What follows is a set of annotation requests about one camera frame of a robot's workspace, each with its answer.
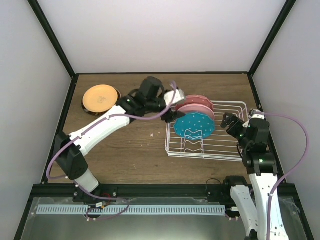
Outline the light pink plate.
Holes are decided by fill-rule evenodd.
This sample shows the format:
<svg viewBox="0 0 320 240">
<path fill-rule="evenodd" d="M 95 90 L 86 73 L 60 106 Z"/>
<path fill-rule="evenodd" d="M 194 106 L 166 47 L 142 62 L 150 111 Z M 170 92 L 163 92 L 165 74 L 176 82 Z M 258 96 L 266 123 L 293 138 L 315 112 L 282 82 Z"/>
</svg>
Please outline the light pink plate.
<svg viewBox="0 0 320 240">
<path fill-rule="evenodd" d="M 182 112 L 184 114 L 201 113 L 201 114 L 207 115 L 212 120 L 215 119 L 214 111 L 211 108 L 209 108 L 208 106 L 202 105 L 202 104 L 198 104 L 198 103 L 177 105 L 177 106 L 175 106 L 174 109 L 176 111 Z"/>
</svg>

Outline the teal plate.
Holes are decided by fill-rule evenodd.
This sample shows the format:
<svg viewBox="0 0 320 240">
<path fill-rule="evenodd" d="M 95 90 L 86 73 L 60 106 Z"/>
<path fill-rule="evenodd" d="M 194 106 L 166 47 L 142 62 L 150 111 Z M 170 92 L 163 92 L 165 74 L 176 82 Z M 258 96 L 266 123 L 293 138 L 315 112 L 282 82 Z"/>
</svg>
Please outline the teal plate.
<svg viewBox="0 0 320 240">
<path fill-rule="evenodd" d="M 190 112 L 173 125 L 175 133 L 186 140 L 203 140 L 215 131 L 215 121 L 207 114 Z"/>
</svg>

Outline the dark striped rim plate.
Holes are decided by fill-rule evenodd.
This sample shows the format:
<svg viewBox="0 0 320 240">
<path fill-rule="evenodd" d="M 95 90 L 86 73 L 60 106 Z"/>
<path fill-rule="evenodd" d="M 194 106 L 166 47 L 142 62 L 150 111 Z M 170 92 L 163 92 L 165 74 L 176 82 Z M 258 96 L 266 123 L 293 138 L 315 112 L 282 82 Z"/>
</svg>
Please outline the dark striped rim plate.
<svg viewBox="0 0 320 240">
<path fill-rule="evenodd" d="M 122 95 L 121 95 L 120 91 L 119 91 L 117 88 L 116 88 L 115 90 L 116 90 L 116 92 L 117 92 L 117 100 L 119 100 L 119 99 L 122 97 Z M 93 112 L 93 111 L 90 111 L 90 110 L 88 110 L 88 109 L 85 107 L 85 105 L 84 105 L 83 102 L 81 103 L 81 107 L 82 107 L 82 110 L 83 110 L 85 113 L 87 113 L 87 114 L 89 114 L 89 115 L 91 115 L 91 116 L 95 116 L 95 117 L 100 117 L 100 116 L 104 115 L 104 114 L 107 112 L 107 111 L 103 111 L 103 112 Z"/>
</svg>

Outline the yellow plate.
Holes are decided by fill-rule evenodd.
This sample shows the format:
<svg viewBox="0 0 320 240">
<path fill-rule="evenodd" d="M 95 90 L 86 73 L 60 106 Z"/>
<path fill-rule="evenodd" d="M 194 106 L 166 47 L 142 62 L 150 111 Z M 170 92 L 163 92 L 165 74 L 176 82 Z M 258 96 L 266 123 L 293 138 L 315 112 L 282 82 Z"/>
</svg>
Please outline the yellow plate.
<svg viewBox="0 0 320 240">
<path fill-rule="evenodd" d="M 99 114 L 110 110 L 118 100 L 117 90 L 106 84 L 95 85 L 88 89 L 82 98 L 82 104 L 91 113 Z"/>
</svg>

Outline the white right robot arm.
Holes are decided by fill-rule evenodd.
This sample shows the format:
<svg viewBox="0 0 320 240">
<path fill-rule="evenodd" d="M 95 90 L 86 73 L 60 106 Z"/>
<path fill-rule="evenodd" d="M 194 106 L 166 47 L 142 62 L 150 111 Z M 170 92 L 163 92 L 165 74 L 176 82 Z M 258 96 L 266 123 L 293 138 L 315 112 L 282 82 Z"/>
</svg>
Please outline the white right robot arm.
<svg viewBox="0 0 320 240">
<path fill-rule="evenodd" d="M 237 150 L 252 186 L 243 177 L 228 176 L 223 182 L 223 198 L 234 201 L 242 219 L 247 240 L 287 240 L 282 218 L 275 156 L 268 150 L 270 124 L 263 113 L 253 112 L 248 121 L 225 113 L 220 125 L 238 141 Z"/>
</svg>

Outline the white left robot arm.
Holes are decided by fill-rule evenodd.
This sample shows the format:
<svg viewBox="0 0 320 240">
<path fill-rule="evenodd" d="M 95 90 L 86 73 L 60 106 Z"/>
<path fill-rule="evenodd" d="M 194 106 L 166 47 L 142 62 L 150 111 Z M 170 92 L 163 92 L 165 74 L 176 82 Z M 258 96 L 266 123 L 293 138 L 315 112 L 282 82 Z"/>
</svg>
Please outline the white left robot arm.
<svg viewBox="0 0 320 240">
<path fill-rule="evenodd" d="M 101 184 L 90 171 L 86 155 L 101 141 L 135 120 L 160 118 L 171 123 L 183 117 L 184 113 L 172 110 L 172 106 L 183 103 L 186 95 L 175 81 L 170 85 L 172 90 L 166 90 L 158 78 L 148 76 L 139 88 L 120 98 L 92 123 L 70 134 L 57 134 L 54 140 L 55 154 L 48 164 L 46 177 L 53 179 L 51 169 L 57 163 L 64 173 L 62 177 L 73 181 L 89 201 L 102 199 Z"/>
</svg>

